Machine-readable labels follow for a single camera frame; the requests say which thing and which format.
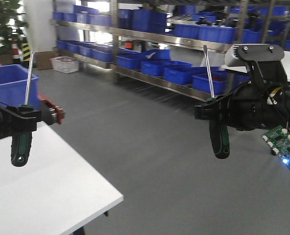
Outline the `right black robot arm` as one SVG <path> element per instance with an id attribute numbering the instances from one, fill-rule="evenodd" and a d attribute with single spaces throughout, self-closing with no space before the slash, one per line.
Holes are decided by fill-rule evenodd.
<path id="1" fill-rule="evenodd" d="M 262 91 L 250 82 L 237 85 L 229 94 L 196 105 L 196 119 L 215 120 L 237 130 L 290 128 L 290 85 L 269 83 Z"/>

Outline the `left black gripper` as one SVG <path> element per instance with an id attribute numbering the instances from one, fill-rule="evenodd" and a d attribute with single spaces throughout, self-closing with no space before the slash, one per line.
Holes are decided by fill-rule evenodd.
<path id="1" fill-rule="evenodd" d="M 41 111 L 34 107 L 8 106 L 0 102 L 0 140 L 16 133 L 33 132 L 41 121 Z"/>

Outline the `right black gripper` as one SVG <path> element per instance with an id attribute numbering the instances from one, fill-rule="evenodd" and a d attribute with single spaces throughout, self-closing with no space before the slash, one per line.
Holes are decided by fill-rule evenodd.
<path id="1" fill-rule="evenodd" d="M 243 82 L 232 90 L 232 96 L 219 95 L 195 105 L 194 116 L 195 119 L 209 120 L 211 126 L 230 126 L 242 131 L 284 127 L 283 88 L 272 85 L 259 93 L 251 82 Z"/>

